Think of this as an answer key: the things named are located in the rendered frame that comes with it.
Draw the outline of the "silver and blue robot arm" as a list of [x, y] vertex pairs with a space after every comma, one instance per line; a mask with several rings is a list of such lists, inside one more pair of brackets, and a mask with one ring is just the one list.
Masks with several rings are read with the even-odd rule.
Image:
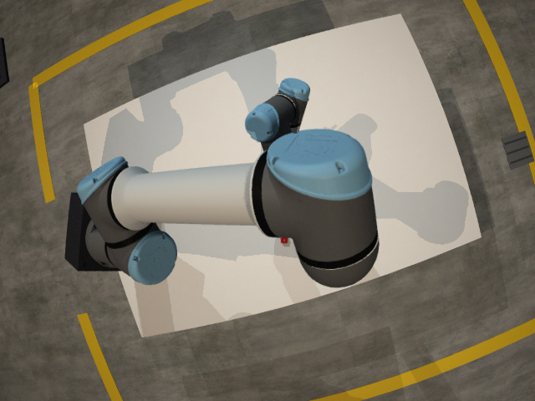
[[340, 288], [363, 279], [380, 245], [364, 148], [337, 130], [292, 133], [310, 88], [287, 78], [278, 89], [245, 119], [263, 149], [254, 165], [149, 173], [120, 156], [87, 175], [77, 192], [91, 218], [85, 242], [92, 258], [155, 285], [177, 258], [174, 240], [156, 223], [257, 226], [265, 236], [292, 238], [317, 283]]

